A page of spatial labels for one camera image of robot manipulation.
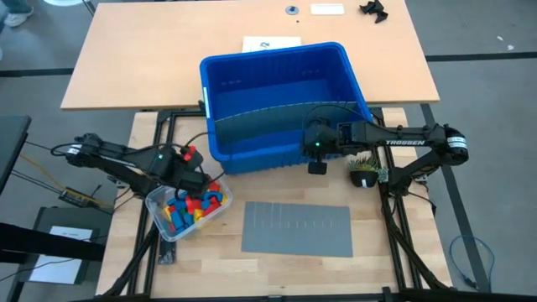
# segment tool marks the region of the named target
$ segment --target yellow block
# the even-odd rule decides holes
[[[168,219],[168,221],[171,221],[171,214],[169,213],[169,208],[166,206],[162,212],[164,213],[164,216]]]
[[[203,217],[203,210],[195,209],[194,210],[194,222],[198,222],[202,217]]]

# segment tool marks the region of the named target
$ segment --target blue cable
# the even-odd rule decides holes
[[[476,282],[471,280],[469,277],[467,277],[461,271],[459,266],[456,265],[455,259],[453,258],[453,244],[458,239],[461,239],[461,238],[471,238],[471,239],[481,243],[487,249],[488,253],[491,255],[492,261],[491,261],[491,264],[490,264],[490,269],[488,270],[488,291],[492,293],[492,291],[493,291],[493,268],[494,268],[494,262],[495,262],[495,256],[494,256],[493,250],[483,240],[481,240],[481,239],[479,239],[477,237],[474,237],[474,236],[459,235],[459,236],[453,238],[453,240],[451,240],[451,243],[450,243],[450,260],[453,262],[453,265],[455,265],[456,270],[462,276],[462,280],[464,281],[464,283],[469,285],[470,287],[473,287],[475,290],[478,290]]]

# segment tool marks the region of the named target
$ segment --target yellow cable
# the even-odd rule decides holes
[[[43,173],[44,176],[46,176],[50,181],[52,181],[56,186],[60,187],[62,190],[68,191],[72,195],[79,196],[81,198],[91,200],[92,202],[95,202],[99,206],[112,207],[112,206],[108,205],[107,203],[105,203],[103,201],[99,201],[99,200],[96,200],[95,198],[92,198],[90,196],[82,195],[82,194],[80,194],[78,192],[74,192],[73,190],[67,189],[65,186],[63,186],[61,183],[59,183],[57,180],[55,180],[55,178],[52,177],[52,175],[49,173],[49,171],[47,171],[42,165],[34,162],[32,159],[29,159],[27,156],[25,156],[23,154],[20,154],[20,157],[22,159],[26,160],[27,162],[31,163],[32,165],[36,166],[41,171],[41,173]]]

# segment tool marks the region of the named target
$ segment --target black metal frame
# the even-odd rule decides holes
[[[385,126],[384,120],[383,120],[383,111],[382,108],[372,108],[371,109],[372,114],[378,119],[378,122],[381,126]],[[162,111],[159,112],[158,118],[157,118],[157,127],[155,129],[154,133],[154,143],[160,142],[160,137],[162,135],[162,129],[164,122],[169,121],[168,125],[168,132],[167,132],[167,142],[171,142],[171,140],[174,137],[174,130],[175,130],[175,119],[178,117],[204,117],[205,113],[201,109],[183,109],[177,112],[174,111]],[[386,160],[388,168],[391,169],[394,167],[394,158],[391,152],[390,147],[384,147],[384,152],[386,154]],[[380,190],[381,195],[381,201],[383,207],[387,206],[389,208],[389,202],[388,202],[388,192],[384,190]],[[397,213],[399,217],[399,221],[401,224],[401,231],[404,235],[404,238],[408,241],[410,246],[412,247],[412,237],[410,235],[410,229],[409,229],[409,223],[406,216],[406,211],[404,209],[404,203],[403,200],[398,197],[395,199],[394,206],[397,207]],[[147,215],[148,211],[147,208],[142,205],[142,215],[140,216],[140,223],[138,224],[138,234],[136,238],[136,243],[143,241],[143,235],[145,233],[146,224],[147,224]],[[386,223],[386,227],[388,227],[388,218],[384,216],[384,221]],[[391,235],[388,234],[388,242],[390,247],[390,252],[392,254],[392,259],[394,261],[394,273],[396,277],[396,282],[399,291],[407,289],[406,286],[406,280],[404,278],[404,271],[403,266],[401,262],[400,252],[399,252],[399,245],[396,241],[396,239]],[[154,266],[155,266],[155,258],[156,258],[156,249],[157,249],[158,242],[155,241],[151,244],[150,250],[149,250],[149,261],[148,261],[148,267],[146,270],[146,276],[145,276],[145,283],[143,287],[142,294],[151,294],[151,288],[153,283],[153,272],[154,272]],[[412,282],[414,285],[414,288],[416,289],[423,289],[423,285],[421,283],[420,274],[418,273],[418,270],[415,268],[414,264],[409,260],[410,265],[410,273]],[[135,271],[133,276],[131,277],[131,280],[129,282],[129,290],[128,294],[135,294],[136,292],[136,282],[138,279],[138,270]],[[389,288],[382,289],[382,294],[337,294],[337,295],[307,295],[307,296],[289,296],[285,297],[285,300],[361,300],[361,301],[368,301],[368,300],[384,300],[387,301],[389,296],[392,296],[392,294],[389,293]],[[226,297],[226,298],[189,298],[189,299],[151,299],[151,301],[260,301],[265,300],[267,297]]]
[[[157,127],[155,128],[155,131],[154,131],[153,144],[160,143],[163,126],[166,121],[169,121],[168,132],[166,135],[166,142],[171,143],[173,141],[174,134],[175,134],[175,119],[176,118],[178,117],[204,117],[204,116],[205,116],[205,113],[201,109],[198,109],[198,108],[195,108],[195,109],[184,108],[178,111],[173,111],[173,110],[160,111],[157,116]],[[147,207],[144,204],[142,204],[142,210],[140,214],[140,220],[138,222],[138,231],[136,234],[136,244],[134,246],[134,251],[138,251],[142,245],[143,239],[145,237],[148,214],[149,212],[148,212]],[[156,264],[158,245],[159,245],[159,240],[155,239],[154,241],[151,242],[151,245],[149,247],[149,260],[147,263],[145,280],[143,283],[143,292],[142,292],[143,294],[151,294],[151,289],[153,287],[153,276],[154,276],[154,269],[155,269],[155,264]],[[138,267],[135,268],[133,275],[129,279],[127,294],[136,294],[137,282],[138,282]]]
[[[427,123],[434,123],[434,118],[432,117],[432,112],[430,111],[429,105],[422,105],[422,109],[424,112],[425,120]],[[385,126],[384,120],[383,120],[383,113],[381,108],[373,108],[371,109],[372,114],[378,119],[378,123],[381,126]],[[157,128],[155,129],[154,134],[154,143],[159,142],[159,138],[162,134],[162,126],[166,120],[169,119],[169,130],[167,135],[167,141],[171,141],[171,139],[174,136],[174,128],[175,128],[175,119],[177,117],[204,117],[205,113],[203,112],[203,109],[183,109],[178,112],[172,112],[172,111],[165,111],[165,112],[159,112],[159,118],[157,121]],[[391,169],[394,167],[394,158],[391,152],[390,147],[384,147],[384,152],[386,155],[387,165],[388,168]],[[378,150],[373,150],[373,154],[378,157]],[[466,212],[464,211],[464,207],[461,202],[461,197],[458,192],[458,188],[456,187],[455,177],[451,171],[449,170],[442,170],[444,174],[446,175],[446,186],[448,186],[448,191],[450,192],[450,198],[451,202],[454,206],[454,210],[457,216],[457,222],[459,223],[459,227],[461,230],[462,235],[471,235],[472,230],[469,225],[469,221],[466,215]],[[413,281],[413,288],[406,286],[406,280],[404,278],[404,271],[401,264],[401,257],[399,253],[399,244],[404,243],[406,249],[408,250],[412,248],[412,237],[410,234],[409,229],[409,223],[406,216],[406,211],[404,209],[404,203],[401,197],[396,197],[394,206],[397,207],[395,209],[397,211],[397,215],[399,218],[399,223],[401,227],[401,235],[399,234],[393,234],[393,232],[390,231],[390,223],[394,223],[393,218],[390,216],[390,205],[388,198],[389,192],[386,190],[385,185],[379,186],[380,191],[380,199],[381,199],[381,207],[383,210],[384,216],[384,222],[387,227],[388,231],[388,242],[390,247],[390,252],[392,255],[392,259],[394,262],[394,273],[396,277],[397,286],[399,289],[399,292],[397,294],[393,294],[390,291],[389,287],[383,287],[381,288],[381,293],[374,293],[374,294],[318,294],[318,295],[300,295],[300,296],[252,296],[252,297],[222,297],[222,298],[166,298],[166,299],[151,299],[151,288],[153,283],[153,276],[154,276],[154,269],[155,269],[155,258],[156,258],[156,248],[158,241],[153,240],[151,242],[151,250],[149,253],[150,259],[148,261],[148,267],[147,267],[147,273],[145,276],[145,283],[143,287],[143,292],[141,294],[131,295],[130,297],[102,297],[102,301],[123,301],[123,300],[129,300],[129,301],[151,301],[151,302],[173,302],[173,301],[191,301],[191,302],[231,302],[231,301],[238,301],[238,302],[245,302],[245,301],[384,301],[384,302],[392,302],[392,301],[535,301],[537,297],[530,297],[530,296],[521,296],[521,295],[512,295],[512,294],[489,294],[486,292],[488,289],[488,286],[480,287],[481,291],[485,291],[484,293],[470,293],[470,292],[458,292],[456,289],[423,289],[423,285],[421,283],[421,277],[419,270],[417,269],[417,265],[420,265],[420,260],[418,262],[414,261],[412,262],[409,257],[409,266],[410,266],[410,274]],[[137,242],[143,242],[143,235],[145,233],[146,229],[146,222],[147,222],[147,209],[145,209],[145,206],[142,206],[142,215],[140,216],[140,224],[138,224],[138,234],[139,237],[137,237]],[[474,241],[466,240],[465,241],[465,247],[467,248],[468,257],[470,259],[470,263],[472,265],[472,270],[474,272],[474,276],[476,276],[476,280],[478,284],[488,284],[488,279],[486,274],[481,275],[480,270],[484,272],[484,267],[482,265],[481,257],[477,251],[477,246]],[[129,288],[129,290],[133,291],[133,294],[136,292],[136,282],[138,278],[138,268],[136,273],[132,276],[130,282],[132,283],[132,286]]]

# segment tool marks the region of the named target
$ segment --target blue plastic bin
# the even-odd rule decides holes
[[[209,149],[227,174],[302,164],[302,122],[368,120],[347,53],[338,43],[205,58],[200,65]]]

